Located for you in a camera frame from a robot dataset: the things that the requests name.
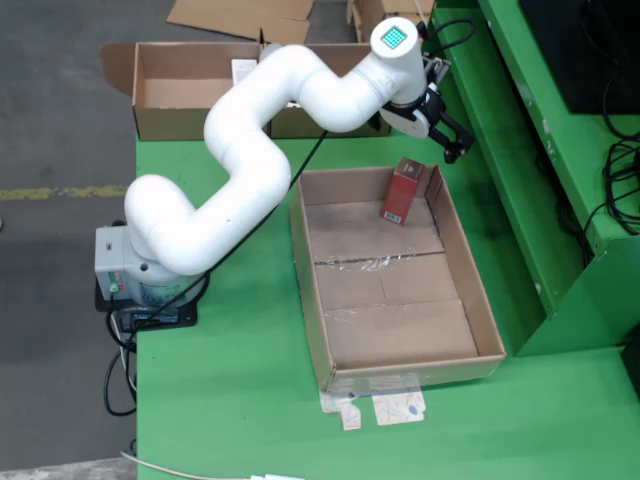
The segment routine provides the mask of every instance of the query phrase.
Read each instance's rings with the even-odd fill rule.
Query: robotic arm
[[[448,66],[430,61],[425,68],[416,27],[400,17],[384,20],[371,35],[371,50],[342,78],[299,45],[271,50],[261,59],[207,116],[205,143],[230,178],[199,209],[167,178],[145,175],[131,184],[125,198],[128,227],[119,228],[131,244],[125,246],[131,265],[125,260],[123,270],[136,303],[158,305],[169,299],[179,291],[177,285],[215,265],[284,198],[289,162],[262,127],[291,100],[331,132],[354,130],[380,112],[391,126],[442,144],[447,161],[466,152],[473,137],[446,115],[437,89],[442,67],[446,73]],[[454,130],[455,140],[435,129],[440,120]],[[100,272],[111,267],[98,265],[99,243],[105,241],[100,230],[96,273],[106,299],[125,292],[120,284],[114,288],[112,277],[103,275],[101,281]]]

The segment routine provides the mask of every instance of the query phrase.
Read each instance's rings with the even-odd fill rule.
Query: gray floor
[[[228,38],[166,24],[172,4],[0,0],[0,471],[114,457],[135,437],[102,405],[115,349],[92,306],[94,230],[122,198],[18,189],[131,182],[130,100],[104,82],[100,46]],[[355,39],[344,1],[316,0],[310,20],[309,42]]]

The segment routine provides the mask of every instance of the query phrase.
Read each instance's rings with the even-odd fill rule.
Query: red box
[[[424,165],[421,163],[404,157],[400,160],[393,171],[387,198],[380,213],[382,218],[404,225],[423,172]]]

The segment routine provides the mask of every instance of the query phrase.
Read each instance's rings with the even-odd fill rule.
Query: green table
[[[449,112],[469,125],[451,79]],[[297,168],[313,140],[281,141]],[[543,315],[474,148],[453,166],[429,140],[329,139],[311,168],[441,163],[507,350]],[[137,173],[177,181],[196,204],[226,179],[202,142],[139,142]],[[640,404],[616,349],[510,356],[485,380],[424,391],[424,422],[361,430],[320,409],[298,296],[287,205],[212,275],[189,329],[143,332],[138,454],[194,474],[306,479],[637,478]],[[139,467],[139,478],[169,478]]]

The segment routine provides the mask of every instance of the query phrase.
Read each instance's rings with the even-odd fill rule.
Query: cardboard flap
[[[267,42],[304,43],[309,31],[306,20],[292,20],[256,10],[245,10],[238,2],[176,0],[167,22],[246,38],[258,38],[260,29]]]
[[[120,93],[133,95],[135,43],[111,43],[100,49],[100,64],[107,83]]]

